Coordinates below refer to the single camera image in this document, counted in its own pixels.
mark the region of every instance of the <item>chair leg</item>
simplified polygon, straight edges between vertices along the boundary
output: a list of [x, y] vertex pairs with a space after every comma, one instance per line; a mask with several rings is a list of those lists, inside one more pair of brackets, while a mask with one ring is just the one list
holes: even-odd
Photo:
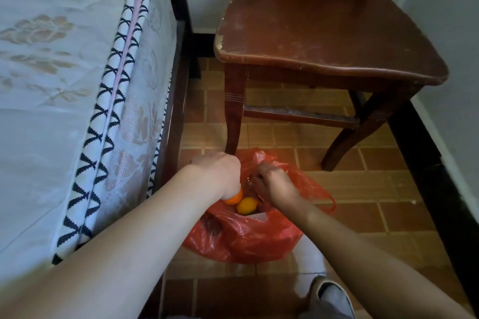
[[240, 140], [243, 100], [248, 79], [248, 66], [230, 64], [225, 66], [225, 117], [228, 129], [225, 153], [234, 155]]
[[410, 100], [422, 85], [402, 84], [388, 92], [374, 93], [362, 106], [357, 116], [360, 126], [343, 129], [333, 141], [321, 162], [324, 171], [333, 171], [339, 161], [352, 147], [378, 130], [404, 103]]

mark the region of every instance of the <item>chair seat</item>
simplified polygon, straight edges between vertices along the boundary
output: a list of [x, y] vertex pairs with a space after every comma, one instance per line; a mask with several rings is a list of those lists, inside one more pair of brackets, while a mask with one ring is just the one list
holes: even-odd
[[215, 53], [226, 63], [437, 85], [446, 64], [391, 0], [232, 0]]

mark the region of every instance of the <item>right arm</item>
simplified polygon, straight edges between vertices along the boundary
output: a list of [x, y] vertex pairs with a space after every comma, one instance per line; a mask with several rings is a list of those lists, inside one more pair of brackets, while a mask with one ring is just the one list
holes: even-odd
[[303, 199], [283, 170], [263, 163], [258, 171], [272, 204], [309, 237], [374, 318], [472, 318], [417, 271]]

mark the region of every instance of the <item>forearm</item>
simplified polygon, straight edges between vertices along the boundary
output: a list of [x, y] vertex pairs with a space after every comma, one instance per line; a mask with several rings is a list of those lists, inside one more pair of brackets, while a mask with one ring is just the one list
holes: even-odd
[[471, 318], [415, 270], [370, 244], [311, 202], [279, 207], [318, 247], [375, 318]]
[[5, 318], [135, 318], [195, 222], [218, 200], [198, 168], [183, 168], [49, 272]]

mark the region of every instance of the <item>tile floor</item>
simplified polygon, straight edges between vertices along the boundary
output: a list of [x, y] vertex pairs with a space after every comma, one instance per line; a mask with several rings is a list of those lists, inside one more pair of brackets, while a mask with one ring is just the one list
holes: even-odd
[[[201, 59], [201, 80], [190, 80], [179, 168], [191, 157], [226, 144], [224, 66]], [[248, 104], [353, 114], [346, 91], [249, 81]], [[244, 118], [239, 148], [260, 147], [292, 162], [336, 199], [332, 214], [373, 244], [408, 263], [454, 300], [467, 299], [431, 217], [388, 126], [346, 154], [333, 172], [319, 162], [339, 129]], [[339, 280], [303, 237], [284, 260], [258, 265], [214, 262], [179, 249], [163, 280], [164, 315], [209, 318], [293, 317], [304, 310], [318, 274]], [[370, 318], [353, 297], [359, 318]]]

